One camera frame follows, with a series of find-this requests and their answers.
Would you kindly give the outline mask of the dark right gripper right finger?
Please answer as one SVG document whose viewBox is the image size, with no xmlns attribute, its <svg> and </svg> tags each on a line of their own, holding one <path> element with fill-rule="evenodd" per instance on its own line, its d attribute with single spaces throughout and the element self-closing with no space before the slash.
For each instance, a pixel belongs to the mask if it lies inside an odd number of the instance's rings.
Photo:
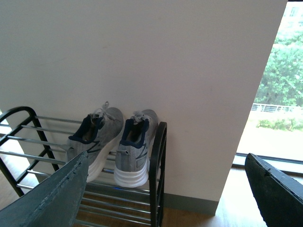
<svg viewBox="0 0 303 227">
<path fill-rule="evenodd" d="M 303 225 L 303 185 L 249 153 L 245 171 L 260 214 L 268 227 Z"/>
</svg>

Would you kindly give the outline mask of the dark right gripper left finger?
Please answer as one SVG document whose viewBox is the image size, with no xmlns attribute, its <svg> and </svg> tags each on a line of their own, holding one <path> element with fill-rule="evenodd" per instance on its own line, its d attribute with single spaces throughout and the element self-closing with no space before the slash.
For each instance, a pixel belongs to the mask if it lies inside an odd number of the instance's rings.
<svg viewBox="0 0 303 227">
<path fill-rule="evenodd" d="M 71 227 L 86 187 L 86 151 L 0 211 L 2 227 Z"/>
</svg>

